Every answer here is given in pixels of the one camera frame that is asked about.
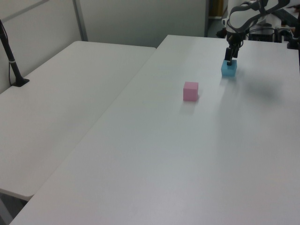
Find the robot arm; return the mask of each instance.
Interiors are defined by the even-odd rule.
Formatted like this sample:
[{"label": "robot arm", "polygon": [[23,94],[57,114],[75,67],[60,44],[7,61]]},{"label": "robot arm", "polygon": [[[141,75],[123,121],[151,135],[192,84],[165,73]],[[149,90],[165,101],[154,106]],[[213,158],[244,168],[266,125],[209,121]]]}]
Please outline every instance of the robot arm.
[{"label": "robot arm", "polygon": [[258,23],[266,15],[283,7],[300,4],[300,0],[255,0],[240,4],[240,0],[229,0],[227,18],[227,41],[225,60],[232,64],[232,58],[238,57],[239,48],[245,31]]}]

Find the white table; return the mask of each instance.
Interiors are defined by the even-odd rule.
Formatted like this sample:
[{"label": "white table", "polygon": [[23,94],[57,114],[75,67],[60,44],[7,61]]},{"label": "white table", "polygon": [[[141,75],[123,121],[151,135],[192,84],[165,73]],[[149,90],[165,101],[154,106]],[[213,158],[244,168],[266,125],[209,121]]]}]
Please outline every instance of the white table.
[{"label": "white table", "polygon": [[155,48],[74,42],[0,95],[0,192],[29,200]]},{"label": "white table", "polygon": [[168,36],[12,225],[298,224],[298,51],[226,47]]}]

